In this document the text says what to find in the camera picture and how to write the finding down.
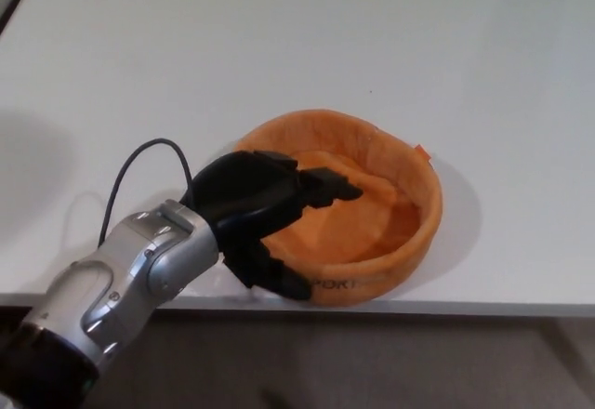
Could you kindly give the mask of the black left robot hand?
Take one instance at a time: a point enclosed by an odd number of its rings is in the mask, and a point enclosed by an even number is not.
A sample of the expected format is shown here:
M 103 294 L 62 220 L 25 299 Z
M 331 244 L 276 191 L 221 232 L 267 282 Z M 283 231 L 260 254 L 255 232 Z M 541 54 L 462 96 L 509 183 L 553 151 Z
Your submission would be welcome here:
M 306 301 L 306 276 L 273 257 L 262 240 L 302 218 L 306 207 L 352 201 L 363 190 L 328 167 L 298 168 L 279 152 L 230 152 L 200 171 L 180 202 L 202 217 L 217 240 L 223 263 L 247 288 Z

